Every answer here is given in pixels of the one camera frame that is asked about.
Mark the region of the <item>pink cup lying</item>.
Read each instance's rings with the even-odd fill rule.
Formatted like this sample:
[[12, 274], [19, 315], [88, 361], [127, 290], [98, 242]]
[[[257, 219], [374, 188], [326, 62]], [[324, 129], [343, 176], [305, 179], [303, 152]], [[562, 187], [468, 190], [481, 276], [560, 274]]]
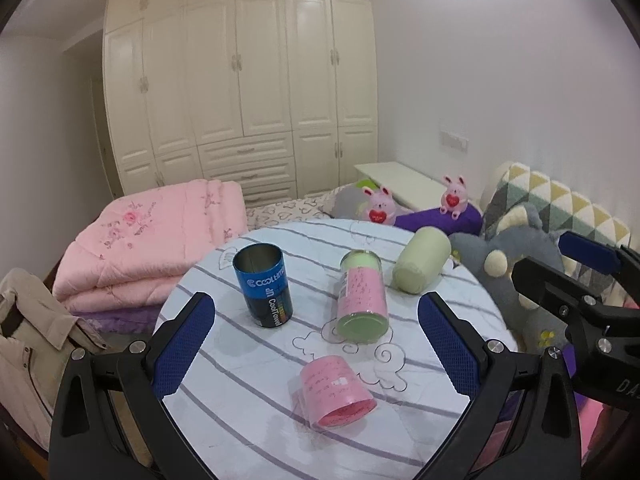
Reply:
[[358, 422], [376, 408], [375, 398], [340, 356], [324, 356], [299, 373], [309, 425], [329, 429]]

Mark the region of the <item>folded purple quilt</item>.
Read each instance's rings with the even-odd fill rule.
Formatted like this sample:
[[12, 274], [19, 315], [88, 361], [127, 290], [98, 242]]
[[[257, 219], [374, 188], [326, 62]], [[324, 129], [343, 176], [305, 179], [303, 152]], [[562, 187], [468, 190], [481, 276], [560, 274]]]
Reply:
[[162, 306], [117, 309], [101, 312], [76, 313], [101, 334], [137, 335], [154, 330]]

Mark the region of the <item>wall socket plate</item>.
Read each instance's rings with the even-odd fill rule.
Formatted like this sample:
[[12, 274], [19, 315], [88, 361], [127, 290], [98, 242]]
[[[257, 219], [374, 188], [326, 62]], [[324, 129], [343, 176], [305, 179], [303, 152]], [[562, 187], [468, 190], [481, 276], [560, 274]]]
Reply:
[[442, 146], [446, 146], [446, 148], [451, 148], [452, 150], [461, 153], [466, 153], [469, 149], [469, 140], [467, 138], [448, 131], [440, 130], [439, 140]]

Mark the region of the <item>light green cup lying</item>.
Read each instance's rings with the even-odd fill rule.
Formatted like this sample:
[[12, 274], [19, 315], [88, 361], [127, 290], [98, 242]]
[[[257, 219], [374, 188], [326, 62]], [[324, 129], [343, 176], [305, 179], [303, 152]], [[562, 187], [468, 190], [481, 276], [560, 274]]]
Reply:
[[450, 252], [450, 240], [444, 232], [432, 226], [417, 230], [394, 265], [393, 286], [420, 295], [438, 278]]

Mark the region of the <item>pink bunny plush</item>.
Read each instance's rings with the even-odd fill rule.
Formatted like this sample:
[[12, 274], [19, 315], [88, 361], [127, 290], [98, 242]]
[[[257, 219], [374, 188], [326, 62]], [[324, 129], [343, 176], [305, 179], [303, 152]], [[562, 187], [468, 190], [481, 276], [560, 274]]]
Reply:
[[458, 220], [469, 206], [469, 195], [465, 178], [459, 176], [457, 179], [453, 179], [445, 176], [442, 180], [444, 180], [446, 190], [440, 198], [439, 211], [441, 214], [450, 214], [451, 218]]
[[397, 204], [388, 188], [369, 188], [364, 186], [362, 192], [367, 196], [367, 203], [362, 211], [363, 220], [393, 226], [397, 217]]

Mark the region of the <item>cream white wardrobe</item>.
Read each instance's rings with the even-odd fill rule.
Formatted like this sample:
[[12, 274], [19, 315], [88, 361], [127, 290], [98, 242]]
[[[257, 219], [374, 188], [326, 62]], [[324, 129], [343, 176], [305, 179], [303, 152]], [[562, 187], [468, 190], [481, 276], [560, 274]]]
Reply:
[[378, 158], [371, 0], [107, 0], [103, 82], [129, 194], [205, 178], [269, 203]]

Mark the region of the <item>pink bunny plush right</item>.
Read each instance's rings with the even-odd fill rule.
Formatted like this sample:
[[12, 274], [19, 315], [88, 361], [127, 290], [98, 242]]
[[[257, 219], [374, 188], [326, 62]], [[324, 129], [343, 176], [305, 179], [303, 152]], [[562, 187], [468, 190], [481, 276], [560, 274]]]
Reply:
[[444, 180], [446, 190], [440, 198], [439, 211], [441, 214], [450, 214], [451, 218], [458, 220], [469, 206], [469, 195], [465, 178], [459, 176], [457, 179], [453, 179], [445, 176], [442, 180]]

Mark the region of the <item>folded pink quilt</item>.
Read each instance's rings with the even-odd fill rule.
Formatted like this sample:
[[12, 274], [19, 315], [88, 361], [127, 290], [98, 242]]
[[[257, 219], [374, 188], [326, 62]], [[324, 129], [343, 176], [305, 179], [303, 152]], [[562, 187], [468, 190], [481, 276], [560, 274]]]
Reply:
[[247, 231], [236, 182], [196, 179], [121, 197], [67, 247], [53, 296], [74, 313], [159, 306], [195, 263]]

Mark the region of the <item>beige jacket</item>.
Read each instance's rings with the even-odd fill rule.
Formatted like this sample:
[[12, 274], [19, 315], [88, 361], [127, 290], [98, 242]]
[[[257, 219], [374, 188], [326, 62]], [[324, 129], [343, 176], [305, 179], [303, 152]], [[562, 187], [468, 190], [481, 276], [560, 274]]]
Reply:
[[14, 268], [1, 280], [1, 406], [47, 450], [58, 389], [72, 352], [110, 346], [73, 316], [34, 274]]

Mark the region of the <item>pink green tin cup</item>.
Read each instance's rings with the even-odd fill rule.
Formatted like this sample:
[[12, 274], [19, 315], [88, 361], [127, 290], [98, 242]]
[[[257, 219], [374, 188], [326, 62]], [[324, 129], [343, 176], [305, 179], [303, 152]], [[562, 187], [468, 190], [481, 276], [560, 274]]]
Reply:
[[355, 344], [373, 344], [388, 331], [388, 309], [381, 259], [352, 250], [341, 260], [336, 331]]

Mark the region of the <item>striped light blue tablecloth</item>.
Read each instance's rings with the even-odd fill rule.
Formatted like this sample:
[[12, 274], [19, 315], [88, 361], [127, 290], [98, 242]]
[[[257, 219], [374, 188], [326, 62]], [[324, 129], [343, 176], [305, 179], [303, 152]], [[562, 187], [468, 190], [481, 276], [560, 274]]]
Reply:
[[[213, 250], [171, 292], [160, 319], [174, 318], [196, 292], [216, 318], [179, 390], [164, 403], [201, 460], [221, 479], [410, 479], [438, 449], [468, 401], [456, 393], [420, 329], [415, 296], [386, 292], [390, 327], [376, 343], [337, 336], [341, 261], [373, 252], [385, 274], [410, 240], [392, 226], [355, 220], [290, 222], [249, 232]], [[292, 318], [262, 328], [250, 317], [232, 260], [253, 243], [281, 248]], [[299, 374], [340, 356], [375, 398], [359, 422], [311, 428]]]

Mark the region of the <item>white bedside board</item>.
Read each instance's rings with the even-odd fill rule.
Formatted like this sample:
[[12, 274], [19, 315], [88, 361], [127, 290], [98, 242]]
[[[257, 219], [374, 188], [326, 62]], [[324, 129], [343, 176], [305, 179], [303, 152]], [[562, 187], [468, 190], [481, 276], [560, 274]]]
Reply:
[[394, 199], [413, 211], [436, 208], [446, 188], [442, 182], [424, 176], [400, 162], [372, 162], [356, 165], [355, 169], [378, 186], [385, 186]]

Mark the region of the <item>grey pillow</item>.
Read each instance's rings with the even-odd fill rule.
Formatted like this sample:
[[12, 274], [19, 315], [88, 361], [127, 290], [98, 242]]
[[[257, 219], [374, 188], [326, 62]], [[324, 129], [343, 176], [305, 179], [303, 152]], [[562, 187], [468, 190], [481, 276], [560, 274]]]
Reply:
[[[328, 211], [329, 217], [333, 219], [352, 219], [352, 220], [363, 220], [362, 211], [364, 205], [367, 203], [367, 196], [362, 192], [362, 188], [364, 186], [368, 186], [372, 188], [371, 185], [356, 185], [350, 184], [346, 185], [340, 192], [335, 195], [335, 202], [330, 207]], [[397, 204], [397, 217], [402, 214], [410, 214], [411, 210]]]

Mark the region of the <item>blue black tin cup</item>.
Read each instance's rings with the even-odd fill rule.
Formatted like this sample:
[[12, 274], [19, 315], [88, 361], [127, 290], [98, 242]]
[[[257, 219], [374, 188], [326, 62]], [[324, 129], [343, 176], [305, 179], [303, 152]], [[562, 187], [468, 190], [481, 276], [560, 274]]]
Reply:
[[257, 243], [242, 248], [232, 266], [250, 315], [263, 328], [276, 328], [293, 315], [282, 250]]

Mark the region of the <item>triangle pattern cushion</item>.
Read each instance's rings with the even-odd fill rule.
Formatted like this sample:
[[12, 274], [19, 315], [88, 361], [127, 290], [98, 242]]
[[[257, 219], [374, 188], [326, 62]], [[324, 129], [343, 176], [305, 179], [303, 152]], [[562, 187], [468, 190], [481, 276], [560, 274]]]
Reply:
[[535, 206], [546, 232], [571, 230], [608, 245], [628, 245], [631, 230], [588, 197], [521, 162], [505, 162], [494, 173], [480, 198], [483, 233], [495, 232], [512, 207]]

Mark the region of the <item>heart pattern bed sheet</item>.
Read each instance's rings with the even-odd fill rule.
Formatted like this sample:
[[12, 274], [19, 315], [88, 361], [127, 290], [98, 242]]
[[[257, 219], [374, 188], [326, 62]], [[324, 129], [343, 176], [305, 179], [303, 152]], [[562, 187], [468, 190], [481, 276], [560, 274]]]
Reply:
[[335, 195], [343, 188], [345, 185], [314, 197], [247, 208], [248, 229], [253, 231], [282, 223], [329, 218], [328, 211], [335, 202]]

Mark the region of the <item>purple pillow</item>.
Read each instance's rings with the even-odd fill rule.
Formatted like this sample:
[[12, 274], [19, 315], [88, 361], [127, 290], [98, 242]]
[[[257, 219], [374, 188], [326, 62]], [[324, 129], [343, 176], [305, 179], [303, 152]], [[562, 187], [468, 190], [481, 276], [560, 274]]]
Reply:
[[413, 233], [426, 226], [432, 226], [447, 236], [457, 232], [478, 235], [482, 225], [482, 215], [473, 205], [469, 205], [456, 220], [452, 218], [452, 214], [442, 214], [438, 208], [433, 208], [402, 214], [395, 219], [394, 223], [396, 228]]

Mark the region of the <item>pink bunny plush left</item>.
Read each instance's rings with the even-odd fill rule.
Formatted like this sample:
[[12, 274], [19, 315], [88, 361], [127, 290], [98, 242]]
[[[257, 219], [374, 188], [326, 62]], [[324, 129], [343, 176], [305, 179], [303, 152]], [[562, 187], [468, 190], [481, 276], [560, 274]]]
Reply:
[[362, 192], [367, 196], [367, 203], [362, 211], [363, 220], [393, 226], [397, 217], [397, 204], [388, 188], [369, 188], [364, 186]]

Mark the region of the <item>grey elephant plush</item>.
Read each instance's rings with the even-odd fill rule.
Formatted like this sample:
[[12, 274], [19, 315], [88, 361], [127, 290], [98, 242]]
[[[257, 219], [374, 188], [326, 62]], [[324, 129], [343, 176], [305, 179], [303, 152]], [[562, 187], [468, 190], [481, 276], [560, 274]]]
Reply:
[[563, 272], [559, 237], [558, 232], [544, 230], [536, 207], [530, 203], [512, 207], [483, 236], [457, 232], [449, 237], [452, 256], [484, 286], [506, 327], [528, 353], [564, 348], [566, 324], [520, 295], [512, 272], [515, 263], [527, 257]]

